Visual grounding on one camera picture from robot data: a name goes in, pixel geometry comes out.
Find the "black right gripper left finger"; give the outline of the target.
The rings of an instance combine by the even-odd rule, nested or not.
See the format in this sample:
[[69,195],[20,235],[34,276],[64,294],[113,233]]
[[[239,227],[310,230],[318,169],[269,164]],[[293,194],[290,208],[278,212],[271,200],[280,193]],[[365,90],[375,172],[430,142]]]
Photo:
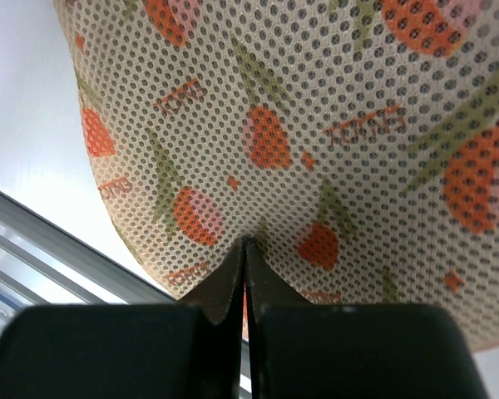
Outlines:
[[0,398],[236,398],[244,246],[177,303],[39,305],[0,337]]

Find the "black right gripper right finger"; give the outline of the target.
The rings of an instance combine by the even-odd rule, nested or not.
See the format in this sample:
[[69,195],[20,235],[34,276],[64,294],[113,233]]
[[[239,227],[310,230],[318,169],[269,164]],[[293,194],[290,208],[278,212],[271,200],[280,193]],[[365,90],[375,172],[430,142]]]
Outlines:
[[484,398],[450,314],[425,304],[316,305],[245,245],[256,398]]

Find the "floral mesh laundry bag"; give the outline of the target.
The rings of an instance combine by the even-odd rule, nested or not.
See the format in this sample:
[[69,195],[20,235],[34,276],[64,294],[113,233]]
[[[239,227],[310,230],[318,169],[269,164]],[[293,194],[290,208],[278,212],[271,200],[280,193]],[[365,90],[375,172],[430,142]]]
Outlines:
[[181,297],[238,238],[309,301],[499,345],[499,1],[57,1],[86,152]]

